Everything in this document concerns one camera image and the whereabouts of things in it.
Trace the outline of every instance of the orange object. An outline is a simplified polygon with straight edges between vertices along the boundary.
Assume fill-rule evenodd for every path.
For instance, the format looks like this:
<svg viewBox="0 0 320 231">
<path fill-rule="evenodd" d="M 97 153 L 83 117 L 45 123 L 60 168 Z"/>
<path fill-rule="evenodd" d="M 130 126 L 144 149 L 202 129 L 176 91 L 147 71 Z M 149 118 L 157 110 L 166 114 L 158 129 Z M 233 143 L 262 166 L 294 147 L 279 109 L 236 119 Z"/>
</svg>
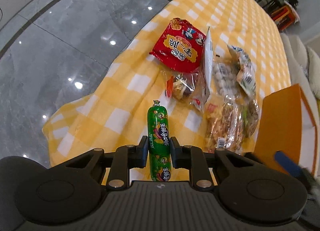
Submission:
<svg viewBox="0 0 320 231">
<path fill-rule="evenodd" d="M 317 126 L 298 84 L 272 93 L 263 100 L 254 154 L 268 167 L 286 171 L 274 160 L 283 151 L 314 175 L 318 168 Z"/>
<path fill-rule="evenodd" d="M 288 5 L 284 5 L 280 9 L 271 14 L 271 18 L 275 21 L 279 31 L 283 31 L 295 21 L 295 16 Z"/>
</svg>

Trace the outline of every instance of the candy package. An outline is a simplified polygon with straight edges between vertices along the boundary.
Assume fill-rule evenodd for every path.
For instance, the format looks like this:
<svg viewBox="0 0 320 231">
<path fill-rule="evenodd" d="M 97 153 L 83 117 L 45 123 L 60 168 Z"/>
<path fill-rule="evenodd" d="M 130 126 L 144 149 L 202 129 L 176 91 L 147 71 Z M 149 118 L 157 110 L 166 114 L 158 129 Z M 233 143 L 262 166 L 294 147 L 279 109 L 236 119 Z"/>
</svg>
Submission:
<svg viewBox="0 0 320 231">
<path fill-rule="evenodd" d="M 241 48 L 231 45 L 228 48 L 231 58 L 215 57 L 213 61 L 216 93 L 211 94 L 204 108 L 208 119 L 207 152 L 225 148 L 241 153 L 242 141 L 254 133 L 259 120 L 250 58 Z"/>
<path fill-rule="evenodd" d="M 253 98 L 256 92 L 255 71 L 248 54 L 236 46 L 228 45 L 228 49 L 238 69 L 237 82 L 244 92 Z"/>
<path fill-rule="evenodd" d="M 207 101 L 212 70 L 212 42 L 186 20 L 174 18 L 150 54 L 164 65 L 166 95 L 195 105 Z"/>
<path fill-rule="evenodd" d="M 240 153 L 244 139 L 243 106 L 221 95 L 213 94 L 205 104 L 208 119 L 205 151 L 225 148 Z"/>
<path fill-rule="evenodd" d="M 241 88 L 236 81 L 237 72 L 232 61 L 215 57 L 212 72 L 217 94 L 232 100 L 241 97 Z"/>
</svg>

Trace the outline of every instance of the red snack bag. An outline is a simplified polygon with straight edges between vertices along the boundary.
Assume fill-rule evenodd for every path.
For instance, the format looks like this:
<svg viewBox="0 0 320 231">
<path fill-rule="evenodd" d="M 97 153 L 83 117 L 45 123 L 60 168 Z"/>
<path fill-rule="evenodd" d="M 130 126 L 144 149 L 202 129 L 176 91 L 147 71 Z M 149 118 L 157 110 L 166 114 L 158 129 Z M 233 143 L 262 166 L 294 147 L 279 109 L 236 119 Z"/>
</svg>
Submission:
<svg viewBox="0 0 320 231">
<path fill-rule="evenodd" d="M 188 100 L 199 110 L 206 102 L 207 90 L 202 71 L 202 55 L 206 36 L 187 20 L 174 18 L 156 42 L 150 54 L 170 68 L 166 95 Z"/>
</svg>

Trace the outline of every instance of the gray marble floor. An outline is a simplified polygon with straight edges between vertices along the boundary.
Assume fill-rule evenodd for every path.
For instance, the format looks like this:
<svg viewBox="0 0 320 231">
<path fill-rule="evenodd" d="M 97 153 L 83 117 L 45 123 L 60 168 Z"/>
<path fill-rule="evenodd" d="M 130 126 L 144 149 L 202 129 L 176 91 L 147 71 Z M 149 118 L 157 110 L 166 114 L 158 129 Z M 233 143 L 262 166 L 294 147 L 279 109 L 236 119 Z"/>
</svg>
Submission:
<svg viewBox="0 0 320 231">
<path fill-rule="evenodd" d="M 48 167 L 41 132 L 46 119 L 63 104 L 92 93 L 106 72 L 105 66 L 31 24 L 0 59 L 1 157 L 25 154 Z"/>
<path fill-rule="evenodd" d="M 35 24 L 109 67 L 167 3 L 167 0 L 61 0 Z"/>
</svg>

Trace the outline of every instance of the barcode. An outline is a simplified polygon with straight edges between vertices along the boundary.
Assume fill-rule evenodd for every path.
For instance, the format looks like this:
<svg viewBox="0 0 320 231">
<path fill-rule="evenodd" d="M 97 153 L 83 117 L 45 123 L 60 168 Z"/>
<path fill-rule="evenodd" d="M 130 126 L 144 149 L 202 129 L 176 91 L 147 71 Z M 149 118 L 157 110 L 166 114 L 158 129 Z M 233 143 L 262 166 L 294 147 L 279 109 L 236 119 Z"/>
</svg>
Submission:
<svg viewBox="0 0 320 231">
<path fill-rule="evenodd" d="M 223 63 L 219 64 L 219 68 L 220 68 L 220 72 L 222 73 L 223 76 L 228 75 L 227 68 Z"/>
<path fill-rule="evenodd" d="M 252 78 L 251 78 L 250 76 L 246 76 L 245 79 L 244 79 L 244 81 L 245 81 L 248 85 L 250 85 L 251 82 L 252 82 Z"/>
<path fill-rule="evenodd" d="M 226 143 L 226 139 L 222 137 L 218 137 L 217 148 L 224 148 L 224 144 Z"/>
</svg>

